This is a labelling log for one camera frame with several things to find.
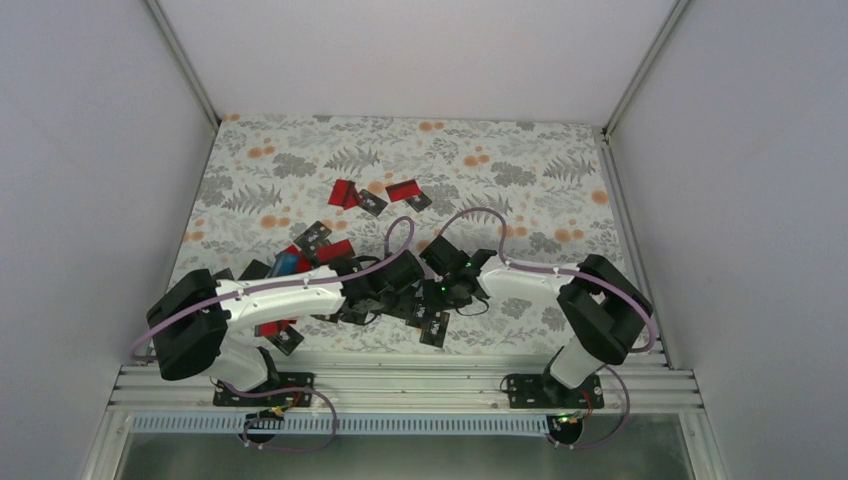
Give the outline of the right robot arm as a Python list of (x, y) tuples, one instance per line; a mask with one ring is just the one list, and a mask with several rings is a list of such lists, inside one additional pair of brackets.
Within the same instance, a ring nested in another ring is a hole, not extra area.
[(439, 278), (427, 292), (448, 309), (500, 298), (558, 306), (573, 337), (543, 373), (541, 391), (552, 406), (570, 404), (601, 367), (623, 364), (644, 330), (648, 340), (642, 350), (656, 340), (653, 306), (601, 255), (590, 254), (574, 266), (521, 264), (496, 250), (469, 255), (438, 236), (420, 258)]

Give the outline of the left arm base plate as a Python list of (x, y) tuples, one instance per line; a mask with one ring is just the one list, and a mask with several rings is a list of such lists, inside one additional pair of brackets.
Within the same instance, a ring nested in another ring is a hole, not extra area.
[(276, 378), (248, 391), (248, 396), (236, 394), (223, 382), (215, 382), (212, 404), (216, 407), (288, 408), (309, 407), (312, 395), (302, 391), (271, 394), (279, 389), (313, 387), (315, 374), (312, 372), (279, 372)]

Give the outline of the black card bottom pair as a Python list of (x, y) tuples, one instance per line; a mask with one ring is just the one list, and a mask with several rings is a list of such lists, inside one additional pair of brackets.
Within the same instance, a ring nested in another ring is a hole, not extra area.
[(417, 329), (425, 329), (431, 324), (431, 317), (431, 312), (426, 304), (416, 303), (406, 316), (405, 325)]

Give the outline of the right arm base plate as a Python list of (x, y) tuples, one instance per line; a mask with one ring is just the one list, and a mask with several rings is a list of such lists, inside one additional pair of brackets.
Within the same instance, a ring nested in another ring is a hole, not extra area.
[(578, 387), (566, 387), (541, 374), (506, 375), (500, 384), (512, 409), (596, 409), (605, 406), (598, 375), (588, 376)]

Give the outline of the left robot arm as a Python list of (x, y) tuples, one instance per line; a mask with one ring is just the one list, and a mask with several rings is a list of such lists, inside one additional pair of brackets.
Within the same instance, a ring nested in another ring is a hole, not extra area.
[(211, 376), (255, 405), (278, 391), (266, 348), (251, 335), (278, 320), (343, 313), (347, 317), (392, 307), (422, 280), (408, 250), (368, 267), (339, 258), (314, 270), (261, 280), (217, 279), (207, 269), (186, 274), (147, 312), (162, 379)]

